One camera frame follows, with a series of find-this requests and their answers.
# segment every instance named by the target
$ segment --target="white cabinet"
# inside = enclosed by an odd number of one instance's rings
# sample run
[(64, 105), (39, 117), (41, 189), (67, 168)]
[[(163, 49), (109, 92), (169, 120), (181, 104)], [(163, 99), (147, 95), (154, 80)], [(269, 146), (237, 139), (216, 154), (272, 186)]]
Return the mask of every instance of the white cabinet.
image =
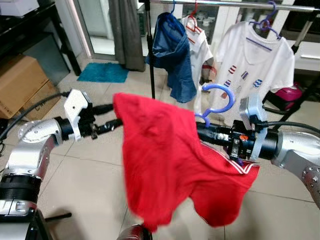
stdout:
[[(295, 41), (288, 40), (290, 46)], [(295, 56), (296, 69), (320, 71), (320, 43), (303, 41), (300, 43), (299, 49)]]

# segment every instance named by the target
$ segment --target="purple hanger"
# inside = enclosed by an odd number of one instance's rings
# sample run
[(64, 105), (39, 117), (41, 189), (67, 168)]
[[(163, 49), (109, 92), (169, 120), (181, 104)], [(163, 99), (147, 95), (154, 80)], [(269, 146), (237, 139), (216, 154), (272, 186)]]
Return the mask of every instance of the purple hanger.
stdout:
[(226, 94), (229, 96), (229, 102), (224, 108), (221, 108), (221, 109), (208, 108), (207, 110), (205, 110), (205, 112), (203, 114), (198, 114), (198, 113), (195, 114), (196, 117), (200, 117), (200, 118), (204, 119), (206, 128), (208, 128), (210, 126), (210, 119), (208, 118), (208, 115), (210, 113), (226, 112), (235, 104), (235, 101), (236, 101), (235, 94), (226, 86), (223, 86), (221, 84), (212, 83), (212, 84), (208, 84), (208, 85), (205, 85), (202, 87), (202, 90), (205, 90), (205, 91), (208, 91), (209, 89), (221, 89), (221, 90), (225, 91)]
[(267, 16), (266, 16), (266, 18), (265, 19), (263, 19), (261, 22), (258, 22), (258, 21), (250, 21), (249, 22), (249, 24), (254, 24), (254, 25), (259, 25), (260, 26), (260, 29), (262, 30), (262, 31), (267, 31), (267, 30), (270, 30), (270, 31), (272, 31), (272, 32), (274, 32), (275, 34), (276, 34), (276, 38), (277, 39), (280, 39), (281, 38), (281, 36), (279, 36), (279, 34), (277, 33), (277, 31), (276, 30), (274, 30), (271, 26), (270, 26), (270, 21), (269, 21), (269, 19), (276, 13), (276, 3), (274, 2), (274, 1), (268, 1), (267, 2), (268, 4), (272, 4), (273, 5), (273, 11), (270, 13), (270, 14), (268, 14)]

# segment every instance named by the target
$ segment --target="red hanger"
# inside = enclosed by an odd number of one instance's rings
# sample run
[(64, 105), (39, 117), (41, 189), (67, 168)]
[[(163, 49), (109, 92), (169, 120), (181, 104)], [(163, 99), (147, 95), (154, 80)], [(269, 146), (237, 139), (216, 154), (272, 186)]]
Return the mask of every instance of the red hanger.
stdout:
[(193, 20), (194, 28), (192, 29), (191, 27), (188, 26), (188, 21), (187, 21), (187, 24), (186, 24), (186, 28), (189, 29), (192, 32), (195, 32), (196, 30), (198, 30), (201, 33), (202, 30), (201, 30), (201, 28), (199, 28), (197, 26), (197, 20), (194, 17), (194, 15), (197, 13), (197, 8), (198, 8), (198, 3), (197, 3), (197, 0), (195, 0), (195, 8), (194, 8), (193, 12), (188, 16), (188, 19), (191, 18)]

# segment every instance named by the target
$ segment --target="white t-shirt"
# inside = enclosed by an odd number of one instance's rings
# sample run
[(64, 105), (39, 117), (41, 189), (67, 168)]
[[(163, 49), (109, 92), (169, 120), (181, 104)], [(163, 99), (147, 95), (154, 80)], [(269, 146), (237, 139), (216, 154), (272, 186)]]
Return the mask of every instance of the white t-shirt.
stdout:
[(193, 109), (196, 106), (200, 106), (201, 108), (201, 90), (202, 86), (200, 86), (199, 81), (201, 79), (201, 72), (202, 72), (202, 65), (209, 59), (213, 58), (213, 54), (211, 53), (210, 47), (208, 45), (206, 33), (204, 30), (199, 32), (191, 31), (186, 26), (188, 25), (191, 29), (195, 27), (195, 22), (192, 18), (184, 17), (181, 20), (186, 34), (189, 39), (189, 47), (190, 47), (190, 64), (191, 64), (191, 72), (192, 72), (192, 79), (196, 88), (196, 97), (187, 103), (180, 103), (178, 104), (179, 107), (186, 108), (186, 109)]
[[(224, 35), (215, 60), (221, 64), (216, 83), (225, 85), (235, 95), (235, 103), (226, 112), (219, 113), (224, 123), (232, 126), (234, 120), (241, 120), (240, 100), (250, 93), (258, 93), (262, 101), (268, 91), (293, 85), (295, 56), (287, 40), (267, 40), (256, 34), (248, 22), (239, 22)], [(212, 108), (221, 109), (229, 102), (224, 91), (212, 89)]]

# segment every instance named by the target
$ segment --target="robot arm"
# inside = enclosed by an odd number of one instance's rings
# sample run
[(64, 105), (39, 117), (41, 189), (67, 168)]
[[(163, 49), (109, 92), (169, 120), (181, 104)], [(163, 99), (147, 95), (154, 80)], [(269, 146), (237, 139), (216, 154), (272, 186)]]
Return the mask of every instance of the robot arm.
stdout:
[[(34, 218), (40, 185), (54, 147), (69, 139), (78, 141), (87, 136), (96, 139), (122, 125), (120, 119), (102, 126), (94, 124), (94, 116), (113, 110), (113, 105), (93, 107), (88, 96), (79, 90), (71, 91), (64, 107), (67, 119), (32, 121), (20, 129), (20, 141), (9, 157), (0, 182), (0, 223), (15, 223), (17, 218), (26, 223)], [(266, 119), (256, 96), (244, 99), (240, 112), (243, 121), (235, 120), (230, 128), (216, 124), (206, 127), (197, 122), (199, 138), (224, 146), (230, 159), (240, 164), (241, 159), (255, 161), (259, 157), (287, 169), (305, 184), (320, 208), (320, 138), (255, 125)]]
[(271, 160), (279, 168), (296, 175), (320, 208), (320, 138), (305, 132), (278, 132), (254, 123), (267, 119), (258, 95), (241, 100), (240, 116), (231, 128), (211, 124), (205, 128), (197, 123), (199, 137), (224, 146), (230, 159), (255, 161), (257, 157)]

